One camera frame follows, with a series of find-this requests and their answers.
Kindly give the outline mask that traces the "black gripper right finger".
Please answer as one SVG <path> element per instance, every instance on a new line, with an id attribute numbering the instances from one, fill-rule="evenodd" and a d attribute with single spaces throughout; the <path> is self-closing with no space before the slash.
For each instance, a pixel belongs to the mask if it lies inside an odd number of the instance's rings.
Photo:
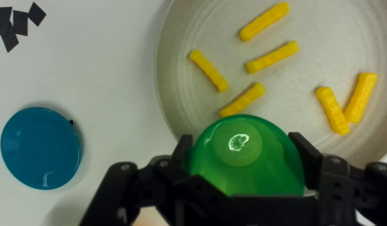
<path id="1" fill-rule="evenodd" d="M 299 132 L 288 137 L 300 154 L 305 185 L 317 192 L 317 226 L 361 226 L 356 213 L 387 226 L 387 164 L 357 169 L 342 157 L 322 155 Z"/>

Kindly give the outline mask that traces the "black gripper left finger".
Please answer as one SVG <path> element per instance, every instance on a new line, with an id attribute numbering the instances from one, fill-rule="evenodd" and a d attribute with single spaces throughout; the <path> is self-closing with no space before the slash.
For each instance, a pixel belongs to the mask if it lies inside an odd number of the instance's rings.
<path id="1" fill-rule="evenodd" d="M 188 177 L 182 159 L 192 149 L 193 136 L 183 135 L 171 156 L 157 156 L 144 169 L 134 162 L 112 165 L 79 226 L 133 226 L 141 210 L 152 206 L 175 225 L 175 187 Z"/>

